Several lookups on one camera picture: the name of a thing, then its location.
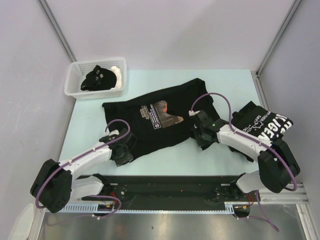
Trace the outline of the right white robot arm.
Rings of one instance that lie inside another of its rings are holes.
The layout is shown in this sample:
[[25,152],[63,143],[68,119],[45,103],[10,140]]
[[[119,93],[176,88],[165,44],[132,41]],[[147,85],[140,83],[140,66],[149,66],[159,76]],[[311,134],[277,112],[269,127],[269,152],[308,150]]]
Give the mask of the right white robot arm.
[[192,121],[192,131],[199,147],[214,143],[226,145],[257,162],[258,170],[242,173],[231,182],[230,194],[235,200],[242,201],[250,192],[262,189],[273,193],[297,190],[296,176],[300,167],[282,139],[270,141],[252,136],[222,119],[193,117]]

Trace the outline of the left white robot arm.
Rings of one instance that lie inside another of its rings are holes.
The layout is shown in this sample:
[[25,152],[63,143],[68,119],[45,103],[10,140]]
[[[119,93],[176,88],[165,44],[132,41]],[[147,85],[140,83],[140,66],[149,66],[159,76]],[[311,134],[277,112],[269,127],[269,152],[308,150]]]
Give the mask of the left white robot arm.
[[57,213],[72,200],[90,196],[107,199],[110,182],[99,173],[88,177],[82,174],[103,162],[113,161],[120,167],[133,161],[136,143],[136,136],[124,128],[105,135],[92,148],[73,158],[45,161],[30,189],[36,207]]

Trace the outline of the black graphic t-shirt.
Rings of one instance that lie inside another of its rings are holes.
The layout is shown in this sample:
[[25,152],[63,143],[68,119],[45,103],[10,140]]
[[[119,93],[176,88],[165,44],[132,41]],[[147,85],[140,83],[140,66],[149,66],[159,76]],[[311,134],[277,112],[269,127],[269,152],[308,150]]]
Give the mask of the black graphic t-shirt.
[[102,104],[106,122],[124,120],[136,137],[133,159],[173,147],[194,137],[189,111],[205,111],[214,121],[219,114],[206,83],[195,78],[127,101]]

